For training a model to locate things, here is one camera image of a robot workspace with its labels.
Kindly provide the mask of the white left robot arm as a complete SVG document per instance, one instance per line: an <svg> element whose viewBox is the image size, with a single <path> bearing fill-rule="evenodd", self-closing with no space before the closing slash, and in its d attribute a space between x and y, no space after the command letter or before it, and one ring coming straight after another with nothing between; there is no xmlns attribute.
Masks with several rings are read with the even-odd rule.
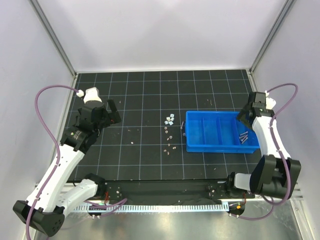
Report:
<svg viewBox="0 0 320 240"><path fill-rule="evenodd" d="M26 226L52 237L78 205L90 198L105 195L105 179L93 173L88 173L67 193L60 193L102 130L120 122L121 117L113 99L108 99L107 104L100 100L89 100L78 109L75 124L64 131L56 159L38 186L26 200L17 200L13 205L13 212Z"/></svg>

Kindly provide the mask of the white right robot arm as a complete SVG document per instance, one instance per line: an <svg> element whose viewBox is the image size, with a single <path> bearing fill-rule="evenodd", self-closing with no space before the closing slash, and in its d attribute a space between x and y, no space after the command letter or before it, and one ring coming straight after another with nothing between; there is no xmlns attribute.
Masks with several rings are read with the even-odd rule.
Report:
<svg viewBox="0 0 320 240"><path fill-rule="evenodd" d="M247 104L236 119L252 130L258 140L261 159L252 173L232 172L227 178L230 188L263 197L288 200L297 183L301 163L285 149L277 129L275 101L264 92L251 92Z"/></svg>

